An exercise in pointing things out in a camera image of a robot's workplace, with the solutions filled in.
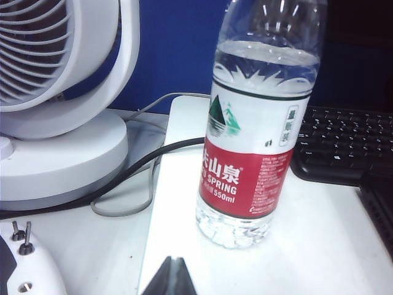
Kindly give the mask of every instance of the bottle bottom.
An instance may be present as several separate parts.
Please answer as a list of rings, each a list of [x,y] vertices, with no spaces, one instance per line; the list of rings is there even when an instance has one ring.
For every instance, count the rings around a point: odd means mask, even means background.
[[[268,233],[273,213],[258,219],[241,219],[222,214],[207,205],[198,194],[196,223],[212,242],[225,248],[247,248]]]

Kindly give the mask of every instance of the fan grille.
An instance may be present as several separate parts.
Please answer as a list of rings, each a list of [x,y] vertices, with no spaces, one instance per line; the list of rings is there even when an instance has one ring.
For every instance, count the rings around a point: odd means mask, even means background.
[[[33,100],[56,82],[72,44],[71,1],[0,0],[0,103]]]

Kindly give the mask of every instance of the desk fan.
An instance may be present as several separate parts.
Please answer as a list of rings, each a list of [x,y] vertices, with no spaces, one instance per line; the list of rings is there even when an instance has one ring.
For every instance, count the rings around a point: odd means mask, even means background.
[[[53,99],[119,52],[88,93]],[[0,209],[70,202],[108,183],[128,152],[126,126],[104,110],[133,72],[138,0],[0,0]]]

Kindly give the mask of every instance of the green mountain logo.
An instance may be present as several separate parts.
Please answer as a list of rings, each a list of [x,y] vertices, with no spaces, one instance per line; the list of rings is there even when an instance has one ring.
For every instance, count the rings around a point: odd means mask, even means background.
[[[209,130],[213,136],[219,137],[223,133],[235,136],[241,130],[231,107],[231,104],[228,104],[228,107],[223,111],[218,95],[211,103],[208,122]]]

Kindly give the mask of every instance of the red label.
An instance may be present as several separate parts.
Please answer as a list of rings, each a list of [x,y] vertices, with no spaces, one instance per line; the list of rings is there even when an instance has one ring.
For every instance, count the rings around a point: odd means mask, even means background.
[[[213,145],[203,151],[200,194],[211,207],[238,218],[260,218],[277,206],[292,149],[276,155],[240,154]]]

